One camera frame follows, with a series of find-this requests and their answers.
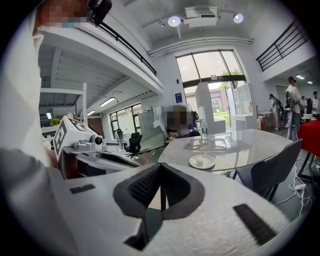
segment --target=round table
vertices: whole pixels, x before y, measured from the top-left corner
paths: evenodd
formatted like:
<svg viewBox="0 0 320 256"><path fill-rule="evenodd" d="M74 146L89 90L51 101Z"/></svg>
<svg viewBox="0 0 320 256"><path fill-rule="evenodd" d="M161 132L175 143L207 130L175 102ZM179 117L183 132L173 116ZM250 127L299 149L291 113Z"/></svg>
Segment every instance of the round table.
<svg viewBox="0 0 320 256"><path fill-rule="evenodd" d="M158 162L190 167L189 160L191 157L208 154L214 157L215 165L202 171L224 171L259 163L292 143L291 140L270 132L248 129L208 136L209 139L224 139L226 143L225 151L184 148L189 140L200 138L200 136L197 136L175 139L164 149Z"/></svg>

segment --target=white plate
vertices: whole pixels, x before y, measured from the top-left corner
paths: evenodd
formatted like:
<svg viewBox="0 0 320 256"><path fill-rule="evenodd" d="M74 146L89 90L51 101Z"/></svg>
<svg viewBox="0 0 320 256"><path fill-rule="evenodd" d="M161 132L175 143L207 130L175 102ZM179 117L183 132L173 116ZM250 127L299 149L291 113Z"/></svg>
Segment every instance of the white plate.
<svg viewBox="0 0 320 256"><path fill-rule="evenodd" d="M190 165L197 169L208 169L215 165L215 158L208 154L197 154L190 158Z"/></svg>

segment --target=black strap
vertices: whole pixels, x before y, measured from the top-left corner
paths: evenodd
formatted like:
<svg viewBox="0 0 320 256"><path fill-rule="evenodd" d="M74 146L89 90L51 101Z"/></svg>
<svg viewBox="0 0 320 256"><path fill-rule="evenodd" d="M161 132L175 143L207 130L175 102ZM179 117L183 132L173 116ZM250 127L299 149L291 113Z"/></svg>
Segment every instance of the black strap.
<svg viewBox="0 0 320 256"><path fill-rule="evenodd" d="M240 204L233 209L260 246L277 235L248 205Z"/></svg>

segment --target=black grille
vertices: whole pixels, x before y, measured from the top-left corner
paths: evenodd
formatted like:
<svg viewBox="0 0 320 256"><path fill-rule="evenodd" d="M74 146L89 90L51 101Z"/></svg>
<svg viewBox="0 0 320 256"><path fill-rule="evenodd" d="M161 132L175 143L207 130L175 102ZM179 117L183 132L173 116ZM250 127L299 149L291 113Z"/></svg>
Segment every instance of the black grille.
<svg viewBox="0 0 320 256"><path fill-rule="evenodd" d="M158 170L159 169L155 169L151 171L146 176L129 186L130 195L143 204L146 208L155 197L160 186L160 181L157 178Z"/></svg>

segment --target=desk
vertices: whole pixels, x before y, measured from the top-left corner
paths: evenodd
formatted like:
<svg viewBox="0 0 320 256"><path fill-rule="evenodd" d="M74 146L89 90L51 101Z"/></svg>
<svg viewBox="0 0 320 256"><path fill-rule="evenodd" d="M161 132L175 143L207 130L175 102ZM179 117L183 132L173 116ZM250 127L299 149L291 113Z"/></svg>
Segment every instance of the desk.
<svg viewBox="0 0 320 256"><path fill-rule="evenodd" d="M280 152L292 141L270 132L249 129L231 131L226 133L211 134L210 139L224 139L226 151L208 151L185 149L184 146L191 139L197 137L177 138L172 141L162 152L158 162L190 166L191 157L199 154L208 154L215 158L213 168L205 171L223 171L240 168L261 162Z"/></svg>
<svg viewBox="0 0 320 256"><path fill-rule="evenodd" d="M314 159L314 156L320 156L320 120L314 120L312 122L302 124L297 133L297 137L299 139L303 139L302 149L308 151L308 154L306 155L306 158L298 173L298 177L313 182L313 171L311 170L311 163ZM311 158L310 164L308 166L311 174L311 176L308 176L302 174L302 172L304 171L311 154L313 154L314 156Z"/></svg>

